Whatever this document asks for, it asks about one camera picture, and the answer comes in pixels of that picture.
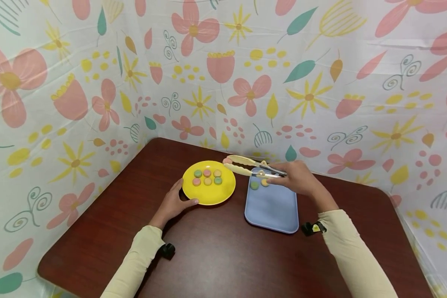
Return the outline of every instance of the right hand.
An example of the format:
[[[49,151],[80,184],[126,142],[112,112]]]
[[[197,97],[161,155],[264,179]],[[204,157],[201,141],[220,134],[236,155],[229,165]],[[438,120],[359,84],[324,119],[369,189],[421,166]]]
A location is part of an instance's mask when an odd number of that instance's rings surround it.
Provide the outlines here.
[[[287,173],[286,177],[267,179],[270,184],[283,185],[297,194],[309,197],[312,197],[322,187],[324,188],[301,160],[289,163],[272,163],[269,166]]]

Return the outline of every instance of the hand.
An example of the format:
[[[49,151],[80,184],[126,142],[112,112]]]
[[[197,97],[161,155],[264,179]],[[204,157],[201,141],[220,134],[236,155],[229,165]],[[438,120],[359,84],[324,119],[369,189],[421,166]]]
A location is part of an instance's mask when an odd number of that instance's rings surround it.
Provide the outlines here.
[[[184,209],[199,203],[199,200],[197,199],[188,201],[180,200],[179,190],[182,188],[182,182],[183,179],[179,179],[179,181],[174,183],[170,191],[165,195],[161,206],[151,219],[151,222],[149,222],[150,226],[155,226],[162,230],[170,219],[178,216]]]
[[[297,194],[309,197],[313,197],[316,192],[324,188],[301,160],[290,163],[272,163],[269,166],[287,173],[284,178],[267,179],[270,184],[283,185]]]

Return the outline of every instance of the black clip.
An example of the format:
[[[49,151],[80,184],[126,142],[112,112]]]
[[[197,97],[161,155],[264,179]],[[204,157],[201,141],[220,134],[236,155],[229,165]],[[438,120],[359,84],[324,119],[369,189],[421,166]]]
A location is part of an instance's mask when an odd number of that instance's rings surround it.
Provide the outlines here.
[[[324,233],[326,232],[326,228],[323,224],[317,221],[316,223],[305,223],[301,226],[301,231],[308,237],[318,232]]]
[[[159,248],[159,252],[164,258],[166,258],[167,260],[171,260],[175,254],[175,247],[174,245],[167,243]]]

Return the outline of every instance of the blue tray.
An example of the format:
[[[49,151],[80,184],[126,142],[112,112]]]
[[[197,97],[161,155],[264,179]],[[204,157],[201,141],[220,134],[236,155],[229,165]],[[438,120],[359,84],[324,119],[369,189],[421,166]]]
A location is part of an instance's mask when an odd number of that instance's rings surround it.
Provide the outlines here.
[[[263,170],[254,168],[253,172]],[[250,183],[259,184],[257,190],[250,188]],[[261,185],[261,179],[250,177],[248,181],[247,201],[245,204],[245,219],[254,226],[270,230],[295,233],[299,229],[298,204],[296,194],[280,185]]]

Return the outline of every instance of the tongs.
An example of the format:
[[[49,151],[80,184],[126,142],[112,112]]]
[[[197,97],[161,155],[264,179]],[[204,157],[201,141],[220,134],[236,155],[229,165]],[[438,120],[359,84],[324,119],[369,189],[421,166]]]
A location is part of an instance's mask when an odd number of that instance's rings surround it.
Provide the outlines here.
[[[271,172],[277,173],[278,175],[268,174],[265,173],[263,170],[259,170],[258,172],[252,172],[251,170],[245,169],[241,166],[237,166],[233,163],[224,163],[223,165],[231,170],[234,173],[245,175],[245,176],[254,176],[258,178],[280,178],[280,177],[286,177],[286,173],[277,169],[274,169],[270,167],[267,162],[264,160],[259,163],[255,160],[252,160],[248,157],[243,156],[227,156],[228,159],[230,159],[234,163],[244,164],[245,166],[256,166],[265,170],[269,170]]]

